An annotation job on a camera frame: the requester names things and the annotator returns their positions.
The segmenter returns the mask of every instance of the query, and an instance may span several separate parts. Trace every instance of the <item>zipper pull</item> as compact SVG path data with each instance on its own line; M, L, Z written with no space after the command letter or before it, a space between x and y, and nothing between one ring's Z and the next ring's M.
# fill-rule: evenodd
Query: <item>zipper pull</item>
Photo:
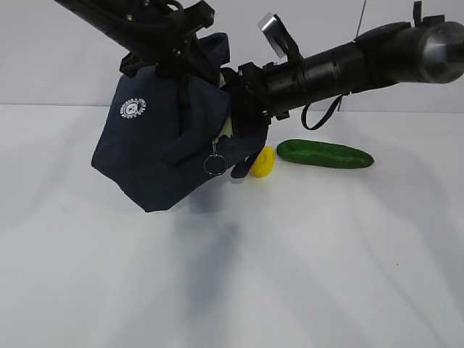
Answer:
M208 156L203 163L203 168L206 174L219 176L224 174L229 168L229 164L225 157L218 154L219 138L212 141L212 154Z

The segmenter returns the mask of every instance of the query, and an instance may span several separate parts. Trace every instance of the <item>white wall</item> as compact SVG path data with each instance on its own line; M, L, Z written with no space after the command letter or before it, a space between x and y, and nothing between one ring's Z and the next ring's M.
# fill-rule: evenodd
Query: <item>white wall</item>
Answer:
M185 5L195 1L183 1ZM210 0L217 10L211 31L231 38L236 67L276 60L256 23L278 13L305 55L353 39L363 0ZM368 0L363 30L411 18L413 0ZM461 0L428 0L427 14L464 22ZM121 49L52 0L0 3L0 104L108 105L119 78ZM349 110L462 112L464 80L449 86L395 86L346 100ZM328 102L316 104L324 109Z

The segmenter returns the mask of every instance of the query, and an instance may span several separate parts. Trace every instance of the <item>black cable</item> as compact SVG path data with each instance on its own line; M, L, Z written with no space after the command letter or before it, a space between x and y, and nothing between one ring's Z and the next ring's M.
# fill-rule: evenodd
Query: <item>black cable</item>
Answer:
M166 4L172 5L177 9L183 9L182 4L177 0L166 0Z
M342 94L337 99L335 99L335 101L332 103L331 107L328 108L328 111L324 115L324 117L322 117L322 119L313 127L309 127L307 125L307 119L306 119L307 118L307 111L310 108L310 104L305 106L303 111L302 111L302 124L303 124L303 127L308 129L309 131L316 131L317 129L321 128L334 115L335 109L340 105L341 100L346 95L347 94Z

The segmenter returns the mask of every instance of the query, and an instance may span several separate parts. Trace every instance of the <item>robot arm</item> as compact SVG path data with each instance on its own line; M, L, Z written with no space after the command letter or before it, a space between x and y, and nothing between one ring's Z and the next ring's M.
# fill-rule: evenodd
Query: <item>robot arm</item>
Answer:
M130 52L120 67L128 77L159 65L167 77L192 73L218 83L219 72L196 38L198 30L214 22L215 11L206 2L184 9L176 0L55 1Z

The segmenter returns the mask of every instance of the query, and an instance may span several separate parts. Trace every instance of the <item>black strap loop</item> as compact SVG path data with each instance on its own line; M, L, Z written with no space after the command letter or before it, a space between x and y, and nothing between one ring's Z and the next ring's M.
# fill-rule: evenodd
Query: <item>black strap loop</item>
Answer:
M307 111L310 108L310 104L305 106L303 111L302 111L302 124L303 124L303 127L308 129L309 131L316 131L317 129L321 128L334 115L335 109L340 105L341 100L346 95L347 94L342 94L337 99L335 99L335 101L332 103L331 107L328 108L328 111L324 115L324 117L322 117L322 119L315 126L313 126L311 128L307 125L307 119L306 119Z

